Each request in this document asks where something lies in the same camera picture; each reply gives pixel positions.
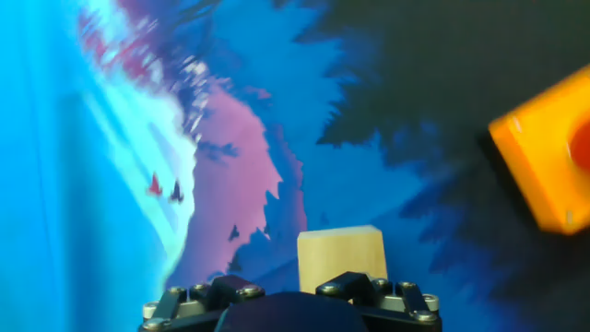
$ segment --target screw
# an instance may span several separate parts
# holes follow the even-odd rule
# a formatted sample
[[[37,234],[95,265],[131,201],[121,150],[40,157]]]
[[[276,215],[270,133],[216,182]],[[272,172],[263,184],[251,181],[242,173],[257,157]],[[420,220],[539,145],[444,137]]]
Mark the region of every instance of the screw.
[[[431,311],[439,310],[439,298],[435,295],[423,294],[424,302],[428,305]]]
[[[151,316],[154,314],[154,311],[156,311],[156,307],[158,307],[158,303],[159,302],[155,301],[144,304],[142,311],[145,319],[151,318]]]
[[[209,287],[206,283],[193,285],[192,289],[195,291],[204,291]]]
[[[431,313],[428,310],[414,310],[412,317],[419,322],[432,322],[436,320],[436,314]]]
[[[264,292],[265,290],[263,290],[260,286],[256,286],[256,285],[246,285],[243,288],[241,288],[240,290],[238,290],[238,294],[240,294],[241,296],[245,296],[245,297],[254,297],[256,295],[260,295],[262,292]]]
[[[385,287],[385,286],[387,286],[387,284],[389,284],[389,280],[387,280],[385,278],[377,278],[374,280],[374,282],[379,287]]]
[[[340,291],[340,289],[335,282],[326,282],[324,285],[320,286],[319,291],[323,295],[335,295]]]
[[[142,325],[146,331],[162,331],[170,325],[170,319],[152,318]]]
[[[168,289],[168,291],[173,294],[178,294],[178,293],[186,292],[186,289],[184,289],[182,287],[170,287]]]
[[[403,288],[410,288],[410,287],[416,287],[416,284],[413,282],[407,282],[407,281],[402,281],[399,283],[399,285]]]

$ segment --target beige block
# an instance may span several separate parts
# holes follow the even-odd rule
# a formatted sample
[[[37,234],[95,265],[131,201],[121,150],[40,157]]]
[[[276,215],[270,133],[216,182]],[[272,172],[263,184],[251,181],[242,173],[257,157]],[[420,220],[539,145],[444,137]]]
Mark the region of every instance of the beige block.
[[[373,226],[303,231],[297,239],[300,290],[315,288],[344,272],[387,278],[384,238]]]

